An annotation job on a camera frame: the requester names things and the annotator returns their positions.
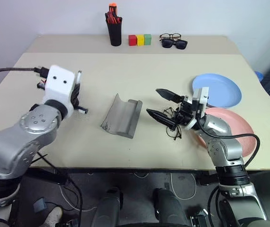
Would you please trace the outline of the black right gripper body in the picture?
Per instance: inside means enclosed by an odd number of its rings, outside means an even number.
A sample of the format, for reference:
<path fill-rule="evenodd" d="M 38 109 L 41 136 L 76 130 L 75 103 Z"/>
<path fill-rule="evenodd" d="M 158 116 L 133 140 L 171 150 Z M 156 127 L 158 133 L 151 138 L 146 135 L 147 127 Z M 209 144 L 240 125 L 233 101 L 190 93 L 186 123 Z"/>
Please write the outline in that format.
<path fill-rule="evenodd" d="M 192 126 L 189 126 L 189 123 L 192 119 L 195 119 L 192 114 L 192 101 L 188 99 L 187 96 L 174 95 L 173 102 L 179 104 L 177 109 L 173 112 L 172 119 L 178 125 L 184 125 L 188 129 L 199 129 L 197 123 L 194 123 Z"/>

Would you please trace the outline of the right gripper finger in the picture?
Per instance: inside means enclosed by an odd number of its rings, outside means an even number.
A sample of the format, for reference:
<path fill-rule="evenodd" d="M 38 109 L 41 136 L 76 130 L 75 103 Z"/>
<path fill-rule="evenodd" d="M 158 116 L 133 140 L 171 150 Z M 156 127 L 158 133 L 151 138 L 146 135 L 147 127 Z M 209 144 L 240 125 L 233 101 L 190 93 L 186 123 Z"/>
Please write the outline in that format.
<path fill-rule="evenodd" d="M 173 119 L 169 118 L 166 114 L 152 109 L 146 109 L 146 111 L 153 119 L 167 126 L 170 130 L 174 131 L 176 129 L 177 123 Z"/>
<path fill-rule="evenodd" d="M 183 101 L 183 96 L 179 96 L 177 94 L 175 94 L 172 91 L 169 91 L 167 89 L 164 88 L 158 88 L 156 89 L 156 92 L 164 99 L 168 100 L 168 101 L 173 101 L 175 103 L 181 103 Z"/>

